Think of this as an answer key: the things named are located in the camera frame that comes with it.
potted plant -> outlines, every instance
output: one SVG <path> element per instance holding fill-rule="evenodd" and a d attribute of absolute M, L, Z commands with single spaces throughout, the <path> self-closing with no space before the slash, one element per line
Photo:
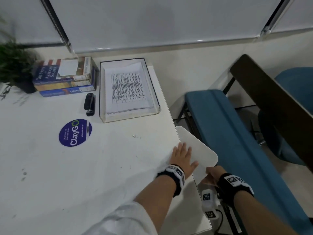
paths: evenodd
<path fill-rule="evenodd" d="M 10 40 L 0 44 L 0 82 L 17 86 L 26 93 L 34 93 L 32 69 L 35 56 L 27 52 L 15 39 L 1 30 Z"/>

forearm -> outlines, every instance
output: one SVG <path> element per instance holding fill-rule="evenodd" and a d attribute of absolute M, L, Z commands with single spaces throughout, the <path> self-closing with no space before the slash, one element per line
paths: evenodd
<path fill-rule="evenodd" d="M 249 235 L 297 235 L 246 191 L 239 191 L 234 205 Z"/>
<path fill-rule="evenodd" d="M 175 190 L 175 181 L 169 176 L 161 175 L 147 185 L 134 200 L 145 208 L 157 232 L 161 229 Z"/>

chair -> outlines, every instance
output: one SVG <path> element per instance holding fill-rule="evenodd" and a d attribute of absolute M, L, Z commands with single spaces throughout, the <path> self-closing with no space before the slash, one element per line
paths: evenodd
<path fill-rule="evenodd" d="M 313 113 L 313 67 L 288 69 L 277 75 L 275 80 L 309 113 Z M 258 120 L 264 140 L 274 155 L 287 162 L 305 165 L 267 119 L 264 112 L 259 112 Z"/>

book stack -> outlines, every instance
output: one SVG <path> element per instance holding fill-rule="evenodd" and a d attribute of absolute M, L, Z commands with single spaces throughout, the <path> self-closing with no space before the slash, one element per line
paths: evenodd
<path fill-rule="evenodd" d="M 33 72 L 34 86 L 43 97 L 96 90 L 98 70 L 91 57 L 40 61 Z"/>

human hand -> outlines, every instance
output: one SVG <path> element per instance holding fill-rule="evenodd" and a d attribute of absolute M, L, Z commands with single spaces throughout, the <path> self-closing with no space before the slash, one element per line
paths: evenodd
<path fill-rule="evenodd" d="M 215 167 L 207 167 L 205 169 L 205 173 L 207 176 L 201 181 L 203 184 L 213 185 L 217 186 L 217 182 L 219 181 L 219 178 L 224 173 L 227 173 L 225 169 L 221 166 L 215 166 Z"/>
<path fill-rule="evenodd" d="M 197 161 L 190 164 L 192 148 L 189 147 L 186 150 L 186 143 L 183 144 L 180 142 L 178 147 L 174 147 L 173 153 L 170 159 L 170 164 L 178 165 L 185 173 L 185 179 L 190 177 L 192 172 L 197 168 L 199 163 Z"/>

